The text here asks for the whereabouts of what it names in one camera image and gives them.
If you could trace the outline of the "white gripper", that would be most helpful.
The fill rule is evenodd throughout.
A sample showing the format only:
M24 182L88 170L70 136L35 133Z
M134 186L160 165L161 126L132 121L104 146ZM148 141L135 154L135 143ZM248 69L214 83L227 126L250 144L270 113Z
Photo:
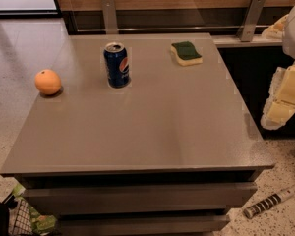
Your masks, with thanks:
M295 59L295 5L288 15L267 27L262 37L282 39L283 52ZM285 126L295 114L295 62L287 69L276 69L268 93L261 125L266 130L277 130Z

